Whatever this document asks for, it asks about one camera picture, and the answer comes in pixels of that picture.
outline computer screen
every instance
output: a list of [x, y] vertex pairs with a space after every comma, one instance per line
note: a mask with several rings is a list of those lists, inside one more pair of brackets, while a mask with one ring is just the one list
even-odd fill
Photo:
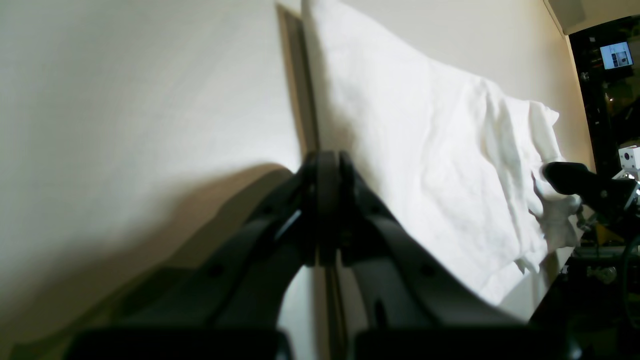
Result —
[[607, 70], [634, 64], [627, 42], [603, 46], [600, 48], [600, 52], [602, 53], [604, 68]]

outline white cloth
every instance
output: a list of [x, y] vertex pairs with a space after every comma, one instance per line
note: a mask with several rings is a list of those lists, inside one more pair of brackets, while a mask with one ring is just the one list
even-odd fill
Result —
[[463, 284], [495, 304], [510, 290], [490, 281], [499, 270], [516, 260], [537, 270], [575, 245], [567, 217], [577, 199], [540, 172], [563, 160], [556, 112], [429, 59], [340, 1], [303, 0], [303, 22], [321, 148], [347, 150]]

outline yellow object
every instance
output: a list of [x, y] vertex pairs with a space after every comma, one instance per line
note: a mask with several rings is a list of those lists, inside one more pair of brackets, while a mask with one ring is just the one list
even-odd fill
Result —
[[598, 239], [599, 245], [603, 245], [610, 241], [616, 241], [620, 243], [625, 242], [625, 240], [621, 236], [619, 236], [618, 234], [614, 233], [613, 231], [607, 229], [606, 227], [600, 224], [596, 224], [596, 237]]

